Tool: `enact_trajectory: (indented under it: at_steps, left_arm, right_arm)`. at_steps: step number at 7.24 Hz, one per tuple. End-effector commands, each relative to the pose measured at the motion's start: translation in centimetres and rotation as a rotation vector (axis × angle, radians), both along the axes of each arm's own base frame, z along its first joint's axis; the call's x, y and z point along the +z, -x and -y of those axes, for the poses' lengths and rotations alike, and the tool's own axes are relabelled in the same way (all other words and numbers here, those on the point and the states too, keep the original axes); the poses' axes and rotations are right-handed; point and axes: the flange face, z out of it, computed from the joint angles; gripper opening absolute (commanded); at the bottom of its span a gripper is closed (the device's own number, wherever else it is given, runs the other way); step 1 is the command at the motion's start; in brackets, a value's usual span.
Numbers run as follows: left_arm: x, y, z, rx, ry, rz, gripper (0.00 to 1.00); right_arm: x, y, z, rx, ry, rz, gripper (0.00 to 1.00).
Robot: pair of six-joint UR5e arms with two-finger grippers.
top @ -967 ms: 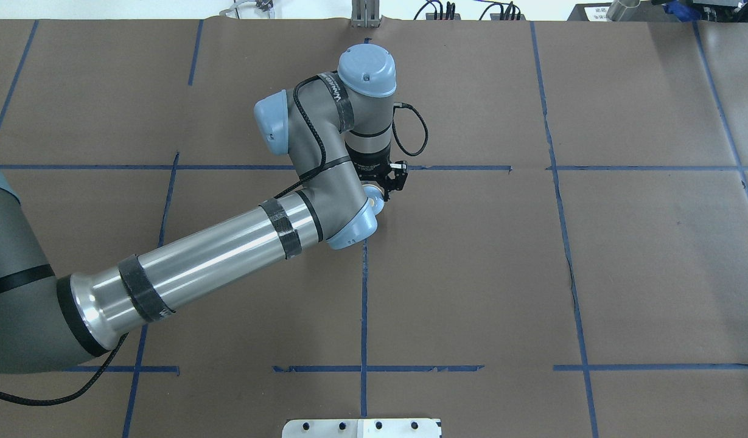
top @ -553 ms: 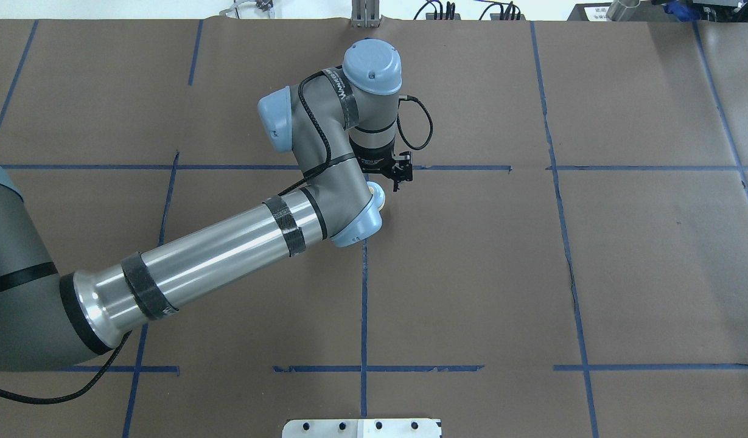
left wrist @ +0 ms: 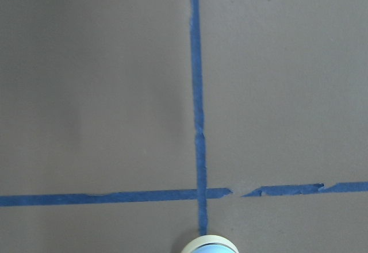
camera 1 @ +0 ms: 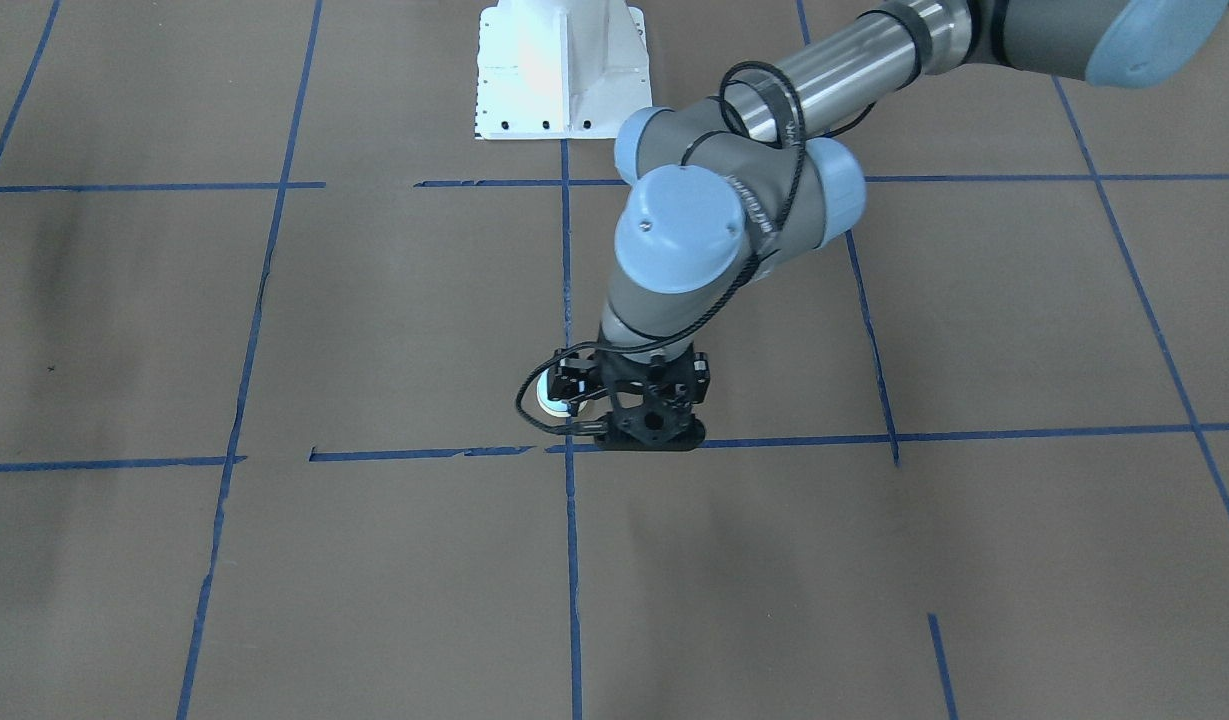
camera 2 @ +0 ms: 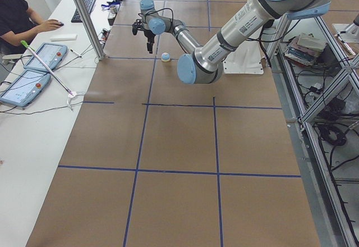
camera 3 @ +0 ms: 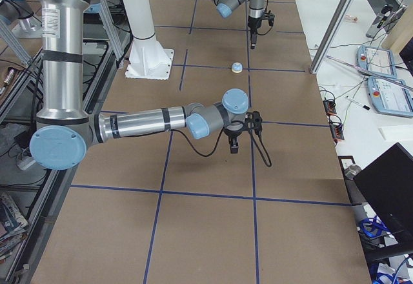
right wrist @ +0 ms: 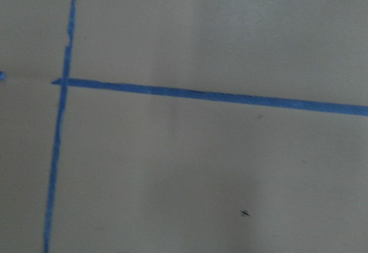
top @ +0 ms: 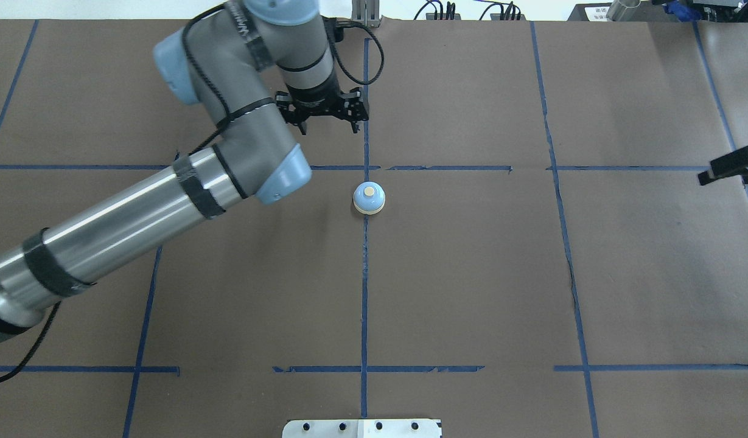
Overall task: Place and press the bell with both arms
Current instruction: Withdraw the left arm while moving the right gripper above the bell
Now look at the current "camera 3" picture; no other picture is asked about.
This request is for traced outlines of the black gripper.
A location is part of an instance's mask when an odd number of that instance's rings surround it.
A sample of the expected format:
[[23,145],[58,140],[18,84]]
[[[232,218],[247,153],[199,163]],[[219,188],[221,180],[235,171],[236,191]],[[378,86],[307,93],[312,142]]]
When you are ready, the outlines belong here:
[[231,154],[238,153],[238,150],[239,150],[238,137],[242,134],[242,132],[243,132],[243,125],[226,127],[224,129],[224,133],[228,137],[228,143],[230,146]]
[[250,30],[250,49],[254,49],[257,45],[257,34],[258,29],[261,27],[262,19],[261,17],[251,17],[248,16],[248,27]]

